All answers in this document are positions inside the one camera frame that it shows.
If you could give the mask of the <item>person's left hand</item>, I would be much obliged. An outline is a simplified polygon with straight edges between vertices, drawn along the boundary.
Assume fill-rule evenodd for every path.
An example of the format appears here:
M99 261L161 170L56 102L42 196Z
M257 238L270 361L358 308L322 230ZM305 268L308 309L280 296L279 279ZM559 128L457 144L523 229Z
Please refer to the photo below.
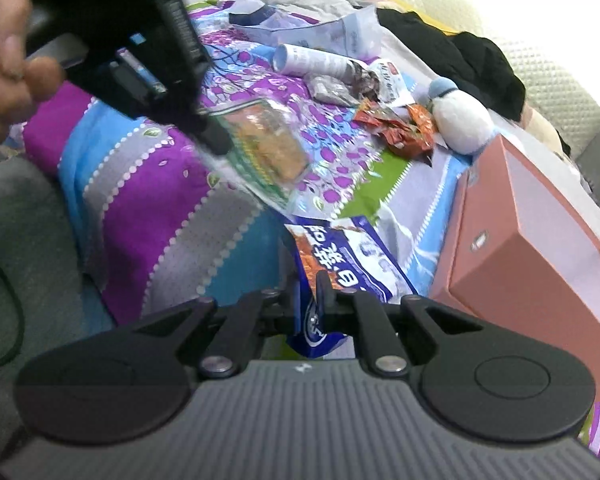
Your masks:
M0 144L9 128L29 120L65 79L53 58L26 59L31 12L30 0L0 0Z

